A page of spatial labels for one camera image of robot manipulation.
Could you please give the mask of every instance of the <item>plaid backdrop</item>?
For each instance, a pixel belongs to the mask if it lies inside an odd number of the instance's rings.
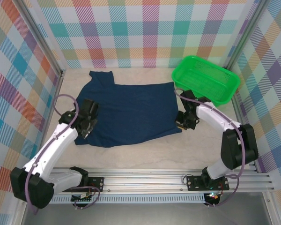
[[[231,47],[230,49],[230,52],[228,54],[228,57],[226,58],[226,61],[224,63],[224,66],[223,67],[226,67],[231,59],[231,56],[233,55],[234,51],[235,51],[235,48],[237,47],[239,41],[240,41],[240,38],[242,37],[245,29],[247,28],[248,24],[249,24],[249,21],[251,20],[254,12],[255,12],[255,9],[257,8],[257,5],[258,3],[260,2],[260,0],[254,0],[254,3],[252,4],[251,8],[250,8],[250,11],[246,17],[246,19],[244,20],[244,23],[241,27],[241,29],[239,30],[239,33],[237,34],[237,37],[233,43],[233,46]]]
[[[272,0],[246,44],[234,72],[237,100],[253,125],[263,172],[269,172],[281,207],[281,0]]]
[[[58,76],[11,0],[0,0],[0,225],[15,210],[9,174],[39,145]]]
[[[59,62],[60,48],[64,67],[174,68],[187,55],[219,64],[253,1],[37,0],[47,32],[30,0],[25,2]]]

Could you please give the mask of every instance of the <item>beige table surface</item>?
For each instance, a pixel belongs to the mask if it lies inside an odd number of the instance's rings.
[[[115,68],[92,69],[113,71],[118,84],[153,84],[171,82],[172,68]],[[82,87],[91,80],[90,69],[68,69],[60,94],[77,97]],[[183,110],[180,99],[178,107]],[[60,112],[72,109],[73,103],[65,97],[57,101]],[[236,119],[232,103],[219,109]],[[59,116],[54,112],[46,140],[58,124]],[[148,142],[101,148],[90,145],[76,146],[74,142],[65,150],[56,167],[88,168],[135,168],[135,169],[201,169],[214,163],[220,157],[222,134],[204,121],[195,130],[165,136]]]

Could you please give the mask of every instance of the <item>metal frame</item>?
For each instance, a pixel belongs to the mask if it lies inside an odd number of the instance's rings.
[[[24,18],[26,24],[29,27],[29,30],[31,31],[36,41],[39,43],[40,47],[42,48],[51,66],[53,67],[53,69],[57,74],[61,75],[63,70],[59,66],[58,62],[56,61],[50,47],[48,46],[44,36],[42,35],[42,32],[40,31],[37,23],[31,16],[26,4],[23,2],[23,0],[13,0],[13,2],[17,7],[18,11],[20,12],[21,16]]]
[[[259,0],[259,3],[253,13],[252,18],[250,19],[242,37],[239,40],[239,43],[237,44],[234,52],[232,53],[232,56],[226,66],[227,70],[231,70],[233,65],[236,63],[238,60],[238,57],[240,56],[241,51],[243,50],[245,44],[249,40],[251,34],[255,30],[258,21],[263,15],[263,12],[266,10],[268,4],[270,3],[271,0]]]
[[[64,56],[64,54],[62,53],[60,46],[49,26],[49,23],[47,22],[45,15],[43,14],[43,11],[38,3],[37,0],[30,0],[30,3],[35,11],[35,13],[37,14],[38,19],[40,20],[44,30],[47,33],[47,36],[52,44],[52,46],[54,47],[56,54],[59,56],[59,60],[61,62],[61,64],[65,67],[65,68],[69,68],[69,65],[67,63],[67,60]]]
[[[63,81],[64,81],[64,76],[63,76],[63,75],[64,75],[64,73],[62,73],[61,76],[60,76],[59,79],[58,79],[58,82],[57,82],[57,86],[56,86],[56,90],[55,90],[55,94],[54,94],[53,99],[55,99],[55,97],[56,97],[57,95],[59,95],[59,92],[60,92],[60,89],[61,89],[61,85],[62,85],[62,83],[63,83]],[[47,134],[47,132],[48,132],[48,129],[49,129],[49,126],[50,126],[50,122],[51,122],[51,119],[52,119],[52,115],[53,115],[53,112],[54,112],[54,108],[52,107],[53,104],[54,104],[54,103],[53,103],[53,101],[52,101],[51,107],[50,107],[50,111],[49,111],[49,114],[48,114],[48,119],[47,119],[47,121],[45,122],[44,134],[43,134],[43,136],[42,136],[42,140],[41,140],[40,146],[43,146],[44,143],[45,143],[46,134]]]
[[[239,31],[241,30],[241,28],[242,28],[242,26],[243,26],[243,24],[244,24],[244,22],[245,22],[245,20],[247,18],[248,13],[250,12],[250,10],[251,10],[251,8],[252,8],[252,6],[254,4],[254,1],[255,0],[247,0],[246,1],[246,4],[245,4],[245,6],[244,6],[244,8],[242,10],[242,14],[241,14],[241,16],[239,17],[239,19],[238,19],[238,21],[236,23],[234,31],[231,34],[230,39],[229,39],[229,41],[226,44],[226,50],[225,50],[224,54],[222,55],[221,60],[220,60],[220,62],[218,64],[220,67],[226,66],[225,62],[226,62],[227,57],[228,57],[228,55],[230,53],[230,50],[233,47],[233,44],[234,44],[235,40],[237,39]]]
[[[148,170],[148,169],[104,169],[84,168],[90,177],[104,177],[102,194],[181,194],[181,193],[211,193],[212,191],[187,190],[182,178],[187,175],[201,175],[202,170]],[[66,171],[66,168],[54,168],[52,174]],[[228,178],[231,193],[237,181]],[[257,173],[253,165],[246,169],[240,177],[238,192],[271,192],[274,190],[267,173]]]
[[[56,195],[50,204],[73,204],[72,194]],[[96,204],[161,204],[161,203],[205,203],[204,194],[100,194]]]
[[[244,118],[241,114],[239,104],[237,104],[237,99],[236,99],[235,95],[232,98],[232,105],[233,105],[237,120],[239,122],[241,122],[242,124],[244,124]],[[254,162],[254,164],[256,167],[256,171],[259,174],[262,174],[261,168],[260,168],[257,160]],[[277,210],[277,203],[274,200],[274,193],[263,191],[262,194],[263,194],[263,198],[266,203],[266,208],[267,208],[268,214],[270,216],[270,219],[272,221],[272,224],[281,225],[281,218],[280,218],[278,210]]]
[[[18,204],[15,209],[15,214],[13,220],[11,221],[11,225],[20,225],[23,221],[24,213],[26,210],[26,202],[18,200]]]

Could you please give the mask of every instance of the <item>black mounting bracket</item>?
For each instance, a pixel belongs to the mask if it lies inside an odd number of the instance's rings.
[[[206,97],[196,98],[193,94],[192,90],[186,90],[182,92],[182,97],[198,100],[200,102],[210,102],[210,100]],[[181,102],[185,108],[185,112],[179,111],[175,123],[177,127],[182,128],[184,130],[187,129],[195,129],[196,125],[199,123],[200,119],[197,117],[197,107],[200,105],[195,102],[186,101],[181,98]]]
[[[92,132],[95,124],[97,123],[96,117],[98,108],[98,103],[89,99],[85,99],[82,106],[79,108],[78,116],[71,125],[71,128],[75,128],[78,135],[86,138]],[[73,120],[75,112],[76,110],[65,112],[61,115],[61,118],[58,120],[58,122],[60,124],[69,124]]]
[[[229,190],[229,183],[227,178],[220,177],[217,182],[209,188],[206,187],[202,176],[187,176],[186,184],[188,191],[227,191]]]
[[[104,187],[104,177],[89,177],[88,178],[88,183],[85,186],[93,186],[96,187],[101,191],[103,191]],[[77,201],[76,206],[77,207],[85,207],[88,205],[88,203],[85,202],[91,202],[93,201],[93,195],[91,192],[94,192],[94,190],[90,190],[88,188],[82,188],[82,189],[75,189],[75,192],[82,192],[82,193],[87,193],[87,196],[84,198],[81,198],[80,195],[72,195],[71,201]]]

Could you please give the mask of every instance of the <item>gray floor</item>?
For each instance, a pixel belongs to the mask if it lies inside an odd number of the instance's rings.
[[[48,205],[23,225],[269,225],[261,193],[239,193],[216,209],[203,204],[95,204],[86,210]]]

